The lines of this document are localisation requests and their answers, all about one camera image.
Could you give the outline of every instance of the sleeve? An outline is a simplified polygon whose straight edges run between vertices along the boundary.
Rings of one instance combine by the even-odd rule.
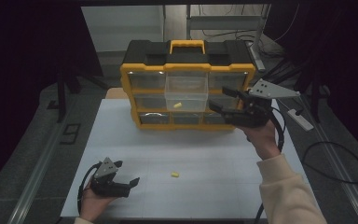
[[[257,165],[263,176],[260,193],[269,223],[327,223],[310,188],[283,154]]]
[[[81,217],[75,218],[75,224],[92,224],[92,222],[89,222]]]

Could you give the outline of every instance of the human hand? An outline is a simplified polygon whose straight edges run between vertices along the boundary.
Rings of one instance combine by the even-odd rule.
[[[281,155],[275,141],[275,125],[271,120],[265,126],[258,128],[237,127],[248,136],[261,160]]]
[[[90,181],[83,191],[83,199],[81,202],[80,217],[93,222],[100,216],[108,204],[110,204],[116,198],[113,197],[101,197],[96,195],[90,188]]]

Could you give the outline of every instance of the floor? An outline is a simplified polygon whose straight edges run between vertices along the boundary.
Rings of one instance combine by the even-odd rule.
[[[216,7],[204,6],[201,14],[212,13],[211,8]],[[259,6],[246,7],[246,13],[252,14],[260,9]],[[193,7],[194,13],[198,12],[198,7]],[[216,9],[220,14],[226,13],[241,13],[241,7],[221,6]],[[166,21],[166,38],[184,38],[184,20],[180,20],[180,15],[185,9],[183,7],[167,7]],[[200,32],[192,34],[193,38],[209,38],[202,36]],[[235,36],[219,36],[216,41],[222,39],[232,39]],[[274,46],[273,42],[263,36],[266,43],[270,44],[271,49],[279,49],[279,46]],[[101,52],[99,53],[102,64],[104,77],[97,77],[101,81],[110,84],[111,86],[120,86],[118,62],[122,57],[122,52]],[[270,69],[276,64],[279,59],[263,58],[265,66]],[[66,93],[68,111],[65,120],[62,123],[57,123],[58,111],[55,109],[48,109],[51,101],[57,100],[56,85],[45,88],[40,94],[40,104],[34,114],[34,119],[30,123],[27,132],[22,137],[16,150],[7,162],[6,166],[0,173],[0,223],[7,223],[10,215],[13,212],[19,198],[26,186],[31,173],[37,163],[41,154],[45,149],[52,148],[52,157],[48,169],[42,173],[43,177],[40,187],[34,196],[32,205],[25,213],[24,223],[73,223],[71,218],[60,219],[60,212],[67,192],[72,184],[73,177],[76,173],[77,166],[82,156],[83,150],[87,144],[87,140],[92,128],[93,121],[98,111],[99,104],[106,94],[106,90],[91,83],[90,81],[78,78],[82,91],[79,94]],[[287,80],[283,86],[287,88],[293,87],[295,79]],[[309,99],[307,94],[302,97],[303,103],[301,107],[305,108],[303,116],[312,121],[308,112]],[[287,108],[301,109],[300,105],[293,100],[282,100],[280,110],[286,118],[287,129],[291,134],[293,143],[295,144],[299,156],[304,155],[306,148],[312,143],[329,140],[347,147],[350,151],[358,156],[358,143],[351,136],[348,130],[337,119],[334,113],[329,108],[325,100],[320,101],[320,118],[321,123],[313,125],[317,128],[308,133],[304,132],[291,118],[286,115]],[[68,125],[80,124],[78,129],[78,136],[75,139],[71,134],[62,134],[62,131]],[[314,148],[307,158],[307,162],[322,169],[331,175],[334,175],[334,169],[331,162],[326,156],[325,147]],[[348,153],[338,151],[337,154],[347,168],[348,173],[353,179],[358,178],[358,164],[349,156]],[[358,215],[353,208],[348,193],[343,184],[336,181],[329,180],[307,166],[305,167],[308,179],[312,185],[316,200],[318,201],[321,210],[324,213],[328,223],[358,223]],[[117,223],[140,223],[136,221],[117,221]],[[157,221],[150,221],[147,223],[161,223]],[[251,220],[238,221],[236,223],[252,223]]]

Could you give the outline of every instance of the yellow toolbox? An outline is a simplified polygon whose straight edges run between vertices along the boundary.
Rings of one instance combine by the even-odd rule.
[[[222,87],[246,91],[255,67],[240,40],[132,40],[120,72],[138,128],[232,130],[208,99],[237,108],[239,100]]]

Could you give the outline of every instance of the small yellow object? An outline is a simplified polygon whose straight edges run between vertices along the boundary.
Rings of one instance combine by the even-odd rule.
[[[172,176],[172,177],[179,177],[179,173],[177,173],[177,172],[171,172],[171,176]]]
[[[182,107],[182,103],[177,103],[176,105],[173,106],[173,108],[180,108]]]

